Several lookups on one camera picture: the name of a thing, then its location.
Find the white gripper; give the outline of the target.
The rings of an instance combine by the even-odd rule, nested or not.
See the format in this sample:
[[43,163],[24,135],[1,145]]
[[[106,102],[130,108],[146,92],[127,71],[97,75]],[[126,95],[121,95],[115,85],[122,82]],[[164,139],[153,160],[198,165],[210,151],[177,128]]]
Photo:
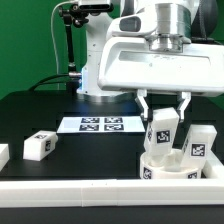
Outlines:
[[191,41],[189,11],[140,11],[112,21],[100,61],[102,89],[137,91],[143,121],[153,112],[145,98],[151,93],[179,93],[179,122],[191,94],[224,93],[224,46]]

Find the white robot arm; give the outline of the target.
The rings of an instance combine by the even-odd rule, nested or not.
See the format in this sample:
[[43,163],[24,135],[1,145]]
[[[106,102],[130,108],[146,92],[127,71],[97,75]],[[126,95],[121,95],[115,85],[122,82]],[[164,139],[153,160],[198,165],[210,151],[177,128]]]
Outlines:
[[224,46],[208,38],[216,0],[121,0],[111,19],[89,16],[87,62],[78,92],[112,100],[134,92],[149,118],[149,93],[175,94],[184,114],[191,97],[224,93]]

